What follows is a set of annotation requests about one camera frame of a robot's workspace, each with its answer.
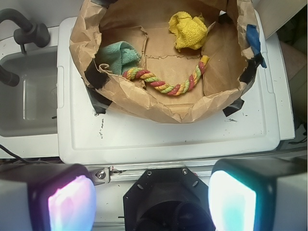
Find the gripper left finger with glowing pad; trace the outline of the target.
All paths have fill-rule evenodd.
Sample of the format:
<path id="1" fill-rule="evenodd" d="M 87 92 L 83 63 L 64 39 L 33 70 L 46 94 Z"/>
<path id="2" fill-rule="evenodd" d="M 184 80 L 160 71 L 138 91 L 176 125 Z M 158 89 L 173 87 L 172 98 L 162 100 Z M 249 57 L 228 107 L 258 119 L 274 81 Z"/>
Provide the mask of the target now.
<path id="1" fill-rule="evenodd" d="M 90 231 L 96 190 L 80 164 L 3 164 L 0 167 L 2 231 Z"/>

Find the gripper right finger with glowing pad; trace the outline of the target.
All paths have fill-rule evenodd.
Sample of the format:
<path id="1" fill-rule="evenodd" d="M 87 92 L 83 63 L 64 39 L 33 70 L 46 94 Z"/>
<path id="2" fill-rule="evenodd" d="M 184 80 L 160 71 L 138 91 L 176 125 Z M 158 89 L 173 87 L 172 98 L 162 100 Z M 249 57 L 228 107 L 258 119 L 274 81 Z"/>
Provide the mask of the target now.
<path id="1" fill-rule="evenodd" d="M 208 202 L 219 231 L 306 231 L 305 157 L 224 158 L 212 169 Z"/>

